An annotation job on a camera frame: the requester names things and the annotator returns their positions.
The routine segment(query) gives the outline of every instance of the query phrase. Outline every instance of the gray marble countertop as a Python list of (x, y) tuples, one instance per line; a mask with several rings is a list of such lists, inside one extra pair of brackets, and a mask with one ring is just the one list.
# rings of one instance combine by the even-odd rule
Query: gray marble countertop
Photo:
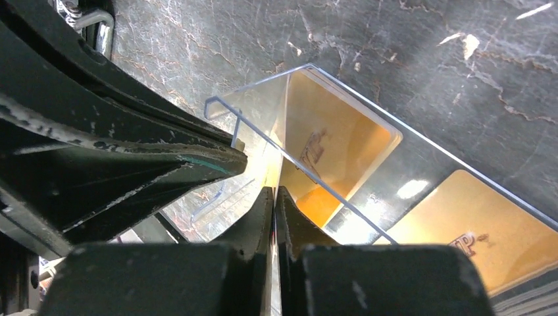
[(113, 62), (199, 117), (314, 63), (558, 221), (558, 8), (537, 0), (114, 0)]

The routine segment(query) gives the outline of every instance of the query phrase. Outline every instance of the chrome metal tube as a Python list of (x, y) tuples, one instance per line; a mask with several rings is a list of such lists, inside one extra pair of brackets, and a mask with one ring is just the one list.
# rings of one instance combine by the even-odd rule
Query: chrome metal tube
[(95, 50), (103, 54), (108, 60), (111, 59), (113, 52), (113, 34), (114, 34), (114, 18), (107, 11), (94, 9), (84, 13), (82, 17), (77, 18), (73, 25), (75, 30), (81, 30), (88, 26), (100, 23), (97, 32), (97, 43)]

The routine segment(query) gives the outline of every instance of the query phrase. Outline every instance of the gold plastic card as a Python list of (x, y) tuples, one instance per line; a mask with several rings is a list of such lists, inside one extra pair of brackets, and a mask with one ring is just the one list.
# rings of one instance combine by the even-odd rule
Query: gold plastic card
[(491, 296), (558, 267), (558, 232), (467, 171), (455, 171), (388, 233), (400, 244), (459, 248)]
[[(401, 141), (393, 126), (314, 72), (293, 73), (286, 98), (287, 152), (345, 199)], [(334, 196), (288, 161), (280, 185), (319, 227), (341, 209)]]

